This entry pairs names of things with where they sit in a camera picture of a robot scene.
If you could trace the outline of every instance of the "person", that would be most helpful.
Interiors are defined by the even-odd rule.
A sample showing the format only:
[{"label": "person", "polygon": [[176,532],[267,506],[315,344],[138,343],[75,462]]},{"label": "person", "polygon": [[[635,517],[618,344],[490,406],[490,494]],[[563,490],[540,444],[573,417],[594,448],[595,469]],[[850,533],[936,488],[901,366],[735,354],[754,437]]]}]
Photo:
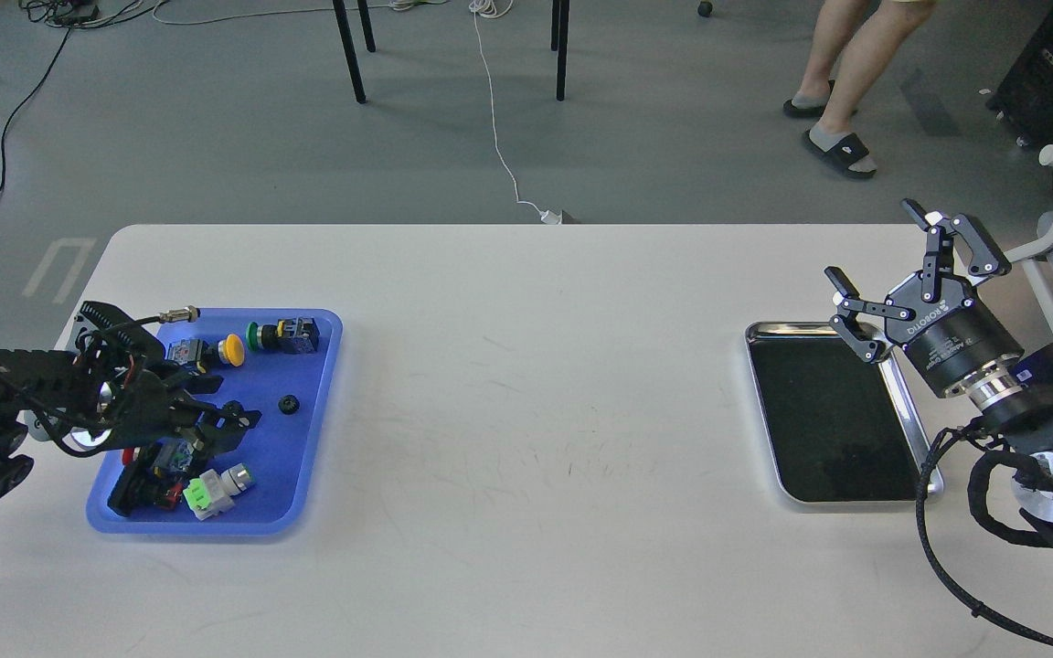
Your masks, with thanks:
[{"label": "person", "polygon": [[[889,66],[901,43],[932,16],[936,0],[881,0],[862,20],[872,0],[827,0],[815,20],[811,55],[799,91],[782,104],[787,116],[818,117],[803,145],[849,178],[872,178],[876,163],[852,131],[852,115]],[[842,54],[839,79],[832,80]]]}]

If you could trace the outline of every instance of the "blue tray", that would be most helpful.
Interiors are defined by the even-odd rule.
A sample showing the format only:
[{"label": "blue tray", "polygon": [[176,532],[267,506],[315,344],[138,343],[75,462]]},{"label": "blue tray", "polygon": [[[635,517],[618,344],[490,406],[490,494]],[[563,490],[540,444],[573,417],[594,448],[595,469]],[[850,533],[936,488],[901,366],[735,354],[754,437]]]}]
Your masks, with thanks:
[{"label": "blue tray", "polygon": [[[319,328],[317,353],[254,353],[247,348],[241,367],[214,372],[225,378],[217,393],[197,396],[217,406],[238,400],[247,410],[262,412],[259,424],[247,431],[238,450],[219,454],[210,462],[219,474],[244,462],[254,475],[254,486],[235,497],[233,510],[204,521],[193,515],[184,500],[172,512],[145,507],[128,517],[118,516],[107,506],[107,497],[122,468],[120,451],[113,451],[104,454],[87,496],[87,521],[94,529],[101,533],[245,537],[280,532],[297,519],[306,500],[331,374],[343,334],[339,317],[321,308],[201,308],[196,322],[160,325],[157,337],[166,346],[193,337],[213,344],[226,334],[242,337],[251,322],[269,324],[283,317],[315,318]],[[284,416],[279,412],[279,398],[289,393],[300,400],[300,410]]]}]

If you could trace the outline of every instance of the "metal connector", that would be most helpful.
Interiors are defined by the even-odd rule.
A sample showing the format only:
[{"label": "metal connector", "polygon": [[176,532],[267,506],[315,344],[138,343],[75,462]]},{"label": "metal connector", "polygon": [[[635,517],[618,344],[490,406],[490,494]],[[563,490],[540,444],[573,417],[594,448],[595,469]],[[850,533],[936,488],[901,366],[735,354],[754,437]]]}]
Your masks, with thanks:
[{"label": "metal connector", "polygon": [[201,317],[201,312],[198,311],[198,307],[194,307],[194,305],[187,305],[187,307],[184,308],[173,308],[173,311],[166,311],[159,314],[158,317],[160,318],[160,322],[162,322],[162,324],[167,322],[180,322],[182,320],[186,322],[196,322],[198,318]]}]

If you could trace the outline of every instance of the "leg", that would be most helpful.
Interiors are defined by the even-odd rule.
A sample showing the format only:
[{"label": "leg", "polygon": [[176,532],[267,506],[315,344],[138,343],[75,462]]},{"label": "leg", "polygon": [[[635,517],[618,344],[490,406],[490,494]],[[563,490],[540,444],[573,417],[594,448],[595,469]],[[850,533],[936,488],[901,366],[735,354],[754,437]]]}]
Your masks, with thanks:
[{"label": "leg", "polygon": [[559,0],[559,75],[555,100],[562,100],[568,87],[568,17],[572,14],[572,0]]},{"label": "leg", "polygon": [[363,26],[363,46],[369,53],[376,53],[377,42],[372,40],[372,17],[369,16],[369,1],[356,0],[356,8],[360,12],[360,26]]},{"label": "leg", "polygon": [[932,15],[935,0],[882,0],[880,8],[843,49],[839,82],[831,91],[822,117],[803,134],[803,144],[843,176],[872,178],[876,163],[869,147],[852,133],[852,113],[899,48]]},{"label": "leg", "polygon": [[[849,121],[853,109],[880,78],[908,35],[929,20],[935,5],[926,0],[915,3],[882,0],[880,8],[872,14],[843,52],[839,83],[835,84],[827,112],[819,119],[820,128],[830,134],[851,129]],[[827,85],[827,75],[823,75],[823,86]]]},{"label": "leg", "polygon": [[559,49],[559,0],[551,0],[551,51]]},{"label": "leg", "polygon": [[360,64],[356,62],[356,46],[352,44],[352,29],[347,26],[347,8],[343,0],[331,0],[336,12],[336,24],[339,25],[339,40],[343,41],[343,57],[347,59],[347,75],[352,78],[352,92],[356,93],[356,102],[367,101],[363,97],[363,81],[360,80]]},{"label": "leg", "polygon": [[815,35],[811,41],[811,55],[807,58],[807,71],[802,73],[798,95],[827,99],[831,93],[828,80],[835,67],[835,60],[843,52],[843,46],[856,34],[870,0],[828,0],[819,8],[815,19]]}]

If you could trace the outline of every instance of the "white cable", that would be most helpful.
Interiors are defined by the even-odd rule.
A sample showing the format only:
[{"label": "white cable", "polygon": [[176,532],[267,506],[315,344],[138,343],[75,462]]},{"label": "white cable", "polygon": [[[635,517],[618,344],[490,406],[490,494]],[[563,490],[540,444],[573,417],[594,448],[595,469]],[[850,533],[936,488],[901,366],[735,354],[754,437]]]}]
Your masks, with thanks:
[{"label": "white cable", "polygon": [[490,127],[494,129],[494,152],[498,154],[498,159],[502,161],[502,168],[506,171],[506,174],[510,174],[510,181],[515,185],[515,203],[530,205],[530,207],[535,208],[535,212],[538,212],[538,216],[541,218],[547,213],[543,213],[538,205],[530,201],[523,201],[522,197],[518,196],[518,179],[515,178],[515,172],[510,171],[510,166],[506,165],[506,159],[502,158],[502,149],[498,147],[498,123],[494,116],[494,76],[490,75],[490,63],[485,61],[485,51],[481,48],[481,33],[477,29],[477,17],[481,16],[481,14],[474,11],[474,3],[471,3],[471,11],[474,13],[474,33],[477,34],[477,53],[481,55],[481,65],[485,66],[485,81],[490,85]]},{"label": "white cable", "polygon": [[77,24],[76,26],[95,26],[97,24],[105,24],[106,22],[112,22],[116,20],[118,17],[124,16],[124,14],[131,14],[133,12],[136,12],[137,9],[141,8],[141,5],[144,3],[145,0],[133,0],[131,1],[131,3],[125,4],[125,7],[122,8],[120,12],[113,14],[112,17],[96,18],[96,20],[84,21],[82,22],[82,24]]},{"label": "white cable", "polygon": [[506,8],[499,12],[494,5],[494,0],[469,0],[469,12],[476,17],[501,18],[506,16],[506,12],[510,12],[510,7],[514,7],[514,5],[515,0],[510,0],[510,3],[506,3]]},{"label": "white cable", "polygon": [[[333,7],[313,7],[309,9],[280,9],[277,12],[258,12],[253,14],[235,14],[233,17],[217,17],[217,18],[206,18],[201,21],[167,21],[162,17],[157,16],[157,9],[162,7],[162,4],[167,3],[168,0],[157,0],[157,5],[152,11],[152,16],[154,20],[159,22],[159,24],[216,24],[221,21],[232,21],[235,18],[253,18],[253,17],[278,17],[281,14],[310,14],[314,12],[332,12],[335,11]],[[444,4],[450,0],[390,0],[386,4],[369,4],[370,9],[392,9],[393,12],[408,12],[413,7],[421,4]],[[349,11],[359,12],[358,7],[347,7]]]}]

